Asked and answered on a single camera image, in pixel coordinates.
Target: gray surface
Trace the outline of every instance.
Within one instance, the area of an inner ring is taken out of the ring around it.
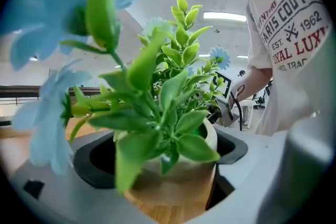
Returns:
[[[72,148],[75,151],[109,132],[77,138]],[[38,203],[23,191],[23,186],[29,179],[46,183]],[[73,169],[69,169],[66,176],[56,176],[49,165],[34,167],[26,162],[17,170],[10,182],[24,201],[33,206],[33,211],[42,212],[45,219],[49,218],[48,223],[66,223],[65,221],[89,224],[155,223],[118,194],[116,189],[95,189],[84,182]],[[55,219],[55,213],[60,214],[60,217]]]

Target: fluorescent light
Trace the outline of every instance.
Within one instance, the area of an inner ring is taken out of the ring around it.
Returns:
[[[226,20],[238,20],[240,22],[246,22],[244,15],[225,13],[225,12],[204,12],[204,19],[226,19]]]

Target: green leaf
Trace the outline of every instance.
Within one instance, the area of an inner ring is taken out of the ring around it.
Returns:
[[[218,104],[215,101],[207,101],[207,104],[214,105],[219,108]]]
[[[63,21],[66,32],[77,36],[89,36],[85,25],[85,8],[76,6],[71,9]]]
[[[176,40],[181,46],[184,46],[189,39],[189,35],[184,30],[184,27],[179,24],[176,30]]]
[[[209,100],[211,100],[212,96],[213,96],[212,93],[206,92],[206,93],[203,94],[203,99],[204,99],[204,101],[209,101]]]
[[[151,131],[129,133],[117,140],[116,182],[119,192],[124,193],[132,187],[147,156],[157,146],[159,139],[158,133]]]
[[[163,53],[166,54],[169,58],[171,58],[175,63],[181,65],[182,58],[178,50],[174,50],[171,47],[167,46],[162,46],[161,49]]]
[[[110,128],[113,130],[139,131],[149,127],[147,124],[148,120],[146,117],[128,109],[92,117],[89,123],[95,127]]]
[[[185,65],[188,65],[196,57],[199,49],[199,44],[195,43],[185,48],[182,54],[182,59]]]
[[[188,2],[187,0],[176,0],[178,8],[183,11],[187,12],[188,10]]]
[[[160,105],[164,111],[167,111],[171,105],[172,100],[177,97],[184,86],[188,76],[188,70],[182,71],[180,74],[163,83],[160,91]]]
[[[177,76],[181,72],[182,72],[181,69],[172,68],[172,70],[170,70],[169,72],[169,77],[173,78],[174,76]]]
[[[161,175],[166,175],[177,163],[179,157],[180,155],[177,152],[176,145],[171,145],[170,148],[161,155]]]
[[[211,62],[209,60],[206,60],[206,64],[204,67],[204,73],[208,73],[211,71]]]
[[[97,44],[102,43],[108,51],[114,50],[116,34],[116,7],[114,0],[88,0],[86,25]]]
[[[185,17],[184,17],[183,11],[181,11],[179,8],[177,8],[175,6],[172,6],[172,13],[173,13],[173,16],[174,16],[175,20],[178,23],[180,23],[182,25],[185,24],[185,22],[184,22]]]
[[[141,42],[145,47],[148,46],[148,40],[147,40],[145,37],[143,37],[143,36],[141,36],[141,35],[138,35],[138,38],[139,38],[140,42]]]
[[[210,91],[214,91],[215,90],[215,85],[214,85],[214,82],[212,81],[211,83],[210,83]]]
[[[206,26],[206,27],[203,27],[203,28],[197,30],[195,33],[193,33],[190,36],[188,44],[191,45],[202,33],[204,33],[205,31],[207,31],[210,28],[212,28],[212,26]]]
[[[185,24],[191,25],[195,22],[196,18],[198,16],[198,8],[192,9],[188,12],[187,16],[185,17]]]
[[[191,9],[195,9],[195,8],[200,9],[200,8],[203,8],[203,6],[202,5],[194,5],[194,6],[191,7]]]
[[[177,123],[176,132],[182,134],[192,132],[202,124],[207,115],[208,111],[191,111],[184,114]]]
[[[174,22],[172,20],[168,20],[167,23],[169,23],[170,25],[174,25],[174,26],[178,26],[178,23],[177,22]]]
[[[177,44],[176,39],[171,40],[171,47],[172,49],[177,50],[177,51],[180,49],[180,46]]]
[[[102,51],[93,46],[87,45],[83,42],[76,41],[76,40],[63,40],[59,44],[61,46],[67,46],[67,47],[76,48],[76,49],[80,49],[80,50],[84,50],[88,52],[93,52],[95,54],[107,54],[106,51]]]
[[[75,139],[76,134],[78,133],[79,129],[86,123],[87,120],[88,120],[88,117],[84,117],[77,122],[77,124],[72,129],[72,132],[70,134],[70,143],[73,142],[73,140]]]
[[[221,86],[223,83],[224,83],[224,78],[223,77],[220,77],[220,78],[217,79],[217,85],[218,86]]]
[[[164,58],[166,58],[166,54],[160,53],[158,54],[158,56],[156,57],[156,65],[158,66],[159,64],[161,64],[164,61]]]
[[[193,85],[201,80],[210,78],[209,75],[193,75],[190,78],[188,78],[188,81],[186,83],[186,86]]]
[[[132,92],[132,88],[126,79],[126,72],[119,70],[110,73],[100,74],[99,78],[105,79],[108,85],[120,92]]]
[[[101,84],[99,88],[100,88],[100,93],[101,94],[108,94],[109,93],[108,89],[104,86],[104,84]]]
[[[113,135],[113,141],[116,142],[119,138],[119,136],[124,133],[125,131],[121,131],[121,130],[115,130],[114,131],[114,135]]]
[[[193,161],[210,163],[220,159],[220,155],[213,151],[199,135],[182,135],[178,138],[176,144],[177,151],[184,157]]]
[[[160,51],[162,41],[165,37],[165,32],[158,31],[150,44],[134,60],[127,73],[128,82],[133,88],[140,91],[149,89],[152,74],[157,67],[156,55]]]

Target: light blue petal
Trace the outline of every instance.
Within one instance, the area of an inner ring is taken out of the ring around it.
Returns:
[[[39,102],[28,102],[23,104],[12,118],[12,127],[17,131],[30,130],[36,125],[36,115]]]
[[[57,78],[57,72],[53,73],[46,82],[40,87],[39,96],[43,99],[50,95],[51,91],[53,90]]]
[[[59,131],[56,125],[58,121],[59,117],[49,114],[37,127],[30,141],[29,159],[33,165],[43,166],[52,159]]]
[[[69,144],[65,138],[65,130],[62,122],[56,126],[57,135],[54,145],[54,155],[51,159],[51,167],[56,175],[65,175],[68,169]]]
[[[9,52],[9,59],[15,71],[20,70],[30,57],[34,57],[41,47],[38,42],[41,39],[42,33],[40,30],[34,30],[20,36],[13,42]]]

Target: flower pot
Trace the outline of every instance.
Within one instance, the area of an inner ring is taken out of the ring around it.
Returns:
[[[217,133],[205,119],[205,142],[217,150]],[[146,162],[130,194],[145,203],[155,205],[180,205],[197,199],[209,186],[215,162],[198,163],[180,155],[175,166],[161,176],[160,157]]]

